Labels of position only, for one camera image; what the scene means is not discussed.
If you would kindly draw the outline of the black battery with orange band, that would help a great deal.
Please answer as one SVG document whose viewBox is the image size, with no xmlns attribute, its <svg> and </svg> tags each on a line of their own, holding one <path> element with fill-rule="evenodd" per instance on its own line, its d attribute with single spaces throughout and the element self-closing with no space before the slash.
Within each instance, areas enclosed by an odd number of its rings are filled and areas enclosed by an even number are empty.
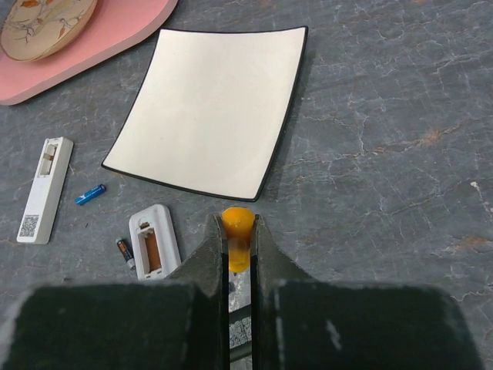
<svg viewBox="0 0 493 370">
<path fill-rule="evenodd" d="M 129 248 L 128 244 L 125 242 L 125 240 L 122 238 L 117 239 L 116 240 L 116 246 L 118 247 L 123 258 L 125 259 L 127 266 L 131 270 L 135 270 L 136 269 L 135 259 L 133 257 L 132 251 L 130 250 L 130 248 Z"/>
</svg>

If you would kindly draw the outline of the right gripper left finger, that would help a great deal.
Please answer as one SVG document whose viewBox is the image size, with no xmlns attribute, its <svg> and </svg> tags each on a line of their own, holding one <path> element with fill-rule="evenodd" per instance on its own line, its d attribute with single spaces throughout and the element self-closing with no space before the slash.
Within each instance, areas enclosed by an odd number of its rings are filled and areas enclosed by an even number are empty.
<svg viewBox="0 0 493 370">
<path fill-rule="evenodd" d="M 127 284 L 41 286 L 8 310 L 3 369 L 222 369 L 224 229 L 168 277 Z"/>
</svg>

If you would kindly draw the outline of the slim white remote control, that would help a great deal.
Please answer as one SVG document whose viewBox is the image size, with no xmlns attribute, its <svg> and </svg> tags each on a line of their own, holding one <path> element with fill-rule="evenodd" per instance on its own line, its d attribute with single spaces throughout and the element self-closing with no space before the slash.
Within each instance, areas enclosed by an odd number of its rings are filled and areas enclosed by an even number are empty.
<svg viewBox="0 0 493 370">
<path fill-rule="evenodd" d="M 65 137 L 45 140 L 18 229 L 19 243 L 49 242 L 73 146 Z"/>
</svg>

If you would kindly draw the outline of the blue battery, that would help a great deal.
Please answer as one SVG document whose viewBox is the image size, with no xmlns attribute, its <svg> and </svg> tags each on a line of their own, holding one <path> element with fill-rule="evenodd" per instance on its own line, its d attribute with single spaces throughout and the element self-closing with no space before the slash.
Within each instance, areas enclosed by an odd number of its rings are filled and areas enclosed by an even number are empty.
<svg viewBox="0 0 493 370">
<path fill-rule="evenodd" d="M 86 191 L 83 195 L 75 199 L 75 203 L 79 206 L 87 204 L 89 201 L 99 197 L 106 192 L 106 186 L 104 184 L 99 184 L 93 187 L 91 190 Z"/>
</svg>

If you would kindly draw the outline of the orange handled screwdriver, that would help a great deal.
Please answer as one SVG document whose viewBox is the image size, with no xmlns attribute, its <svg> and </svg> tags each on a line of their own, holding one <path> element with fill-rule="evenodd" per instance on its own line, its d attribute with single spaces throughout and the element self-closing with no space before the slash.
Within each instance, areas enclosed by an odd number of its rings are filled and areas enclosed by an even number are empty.
<svg viewBox="0 0 493 370">
<path fill-rule="evenodd" d="M 251 265 L 255 215 L 245 207 L 230 207 L 222 212 L 221 221 L 226 231 L 229 281 L 233 283 L 238 275 L 246 272 Z"/>
</svg>

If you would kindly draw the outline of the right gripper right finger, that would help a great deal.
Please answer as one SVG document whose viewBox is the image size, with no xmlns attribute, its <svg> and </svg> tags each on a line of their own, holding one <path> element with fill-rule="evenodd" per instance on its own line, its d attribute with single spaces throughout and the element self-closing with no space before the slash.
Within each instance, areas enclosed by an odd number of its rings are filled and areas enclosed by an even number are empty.
<svg viewBox="0 0 493 370">
<path fill-rule="evenodd" d="M 256 369 L 481 369 L 461 309 L 423 284 L 318 281 L 256 216 L 251 262 Z"/>
</svg>

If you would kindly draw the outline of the black remote control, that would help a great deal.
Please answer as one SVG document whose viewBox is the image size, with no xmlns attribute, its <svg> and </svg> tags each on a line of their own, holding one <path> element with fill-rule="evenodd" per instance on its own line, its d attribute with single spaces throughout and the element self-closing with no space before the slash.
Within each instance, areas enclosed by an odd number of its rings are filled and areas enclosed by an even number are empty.
<svg viewBox="0 0 493 370">
<path fill-rule="evenodd" d="M 250 304 L 229 313 L 229 336 L 231 362 L 252 354 Z"/>
</svg>

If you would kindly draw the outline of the wide white remote control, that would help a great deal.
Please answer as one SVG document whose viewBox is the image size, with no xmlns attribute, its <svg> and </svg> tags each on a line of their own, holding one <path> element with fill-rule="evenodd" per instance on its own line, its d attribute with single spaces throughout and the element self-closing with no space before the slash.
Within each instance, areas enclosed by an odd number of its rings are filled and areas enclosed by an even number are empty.
<svg viewBox="0 0 493 370">
<path fill-rule="evenodd" d="M 169 208 L 154 204 L 129 218 L 139 281 L 162 280 L 181 264 Z"/>
</svg>

